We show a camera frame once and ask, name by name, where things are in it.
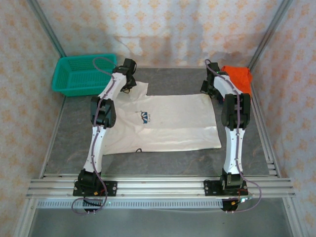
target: red cloth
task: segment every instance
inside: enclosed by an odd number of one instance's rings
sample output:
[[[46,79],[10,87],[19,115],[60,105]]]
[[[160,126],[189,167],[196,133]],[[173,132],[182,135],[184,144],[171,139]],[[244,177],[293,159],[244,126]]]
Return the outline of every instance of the red cloth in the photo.
[[[222,71],[227,72],[232,83],[243,93],[248,93],[251,96],[250,83],[252,81],[252,74],[249,68],[238,68],[232,66],[223,66]]]

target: wall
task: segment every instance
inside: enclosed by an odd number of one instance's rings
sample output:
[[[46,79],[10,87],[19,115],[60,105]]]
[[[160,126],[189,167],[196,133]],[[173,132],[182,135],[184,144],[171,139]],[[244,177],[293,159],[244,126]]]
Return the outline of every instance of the wall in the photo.
[[[50,89],[59,55],[27,2],[1,0],[0,15],[0,236],[9,237],[63,98]]]
[[[248,66],[281,0],[39,0],[66,54],[145,67]]]
[[[316,236],[316,1],[294,0],[254,70],[284,176],[292,177],[304,221]]]

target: floral wallpaper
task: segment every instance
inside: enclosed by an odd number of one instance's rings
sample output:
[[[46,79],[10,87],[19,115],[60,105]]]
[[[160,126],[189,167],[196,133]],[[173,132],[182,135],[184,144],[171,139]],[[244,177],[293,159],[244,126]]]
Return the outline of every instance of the floral wallpaper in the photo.
[[[253,72],[284,176],[316,236],[316,1],[294,0]]]
[[[59,55],[27,1],[1,0],[0,15],[0,236],[9,237],[63,97],[50,89]]]
[[[66,54],[143,67],[248,66],[282,0],[39,0]]]

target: green basket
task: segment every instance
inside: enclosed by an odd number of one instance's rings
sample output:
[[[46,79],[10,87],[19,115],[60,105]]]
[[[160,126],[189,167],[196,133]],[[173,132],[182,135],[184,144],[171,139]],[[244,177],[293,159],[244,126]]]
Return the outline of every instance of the green basket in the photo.
[[[95,69],[92,60],[105,57],[117,63],[115,54],[96,54],[60,58],[55,69],[52,89],[66,96],[98,95],[111,77]],[[101,70],[112,73],[115,65],[104,59],[95,60]]]

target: printed logo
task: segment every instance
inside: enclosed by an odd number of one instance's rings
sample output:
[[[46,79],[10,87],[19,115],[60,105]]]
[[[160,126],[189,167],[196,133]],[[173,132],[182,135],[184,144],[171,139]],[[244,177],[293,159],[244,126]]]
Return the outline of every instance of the printed logo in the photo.
[[[140,113],[140,117],[143,120],[143,123],[149,123],[151,121],[150,114],[148,114],[147,112],[143,112],[143,111],[139,111],[139,113]]]

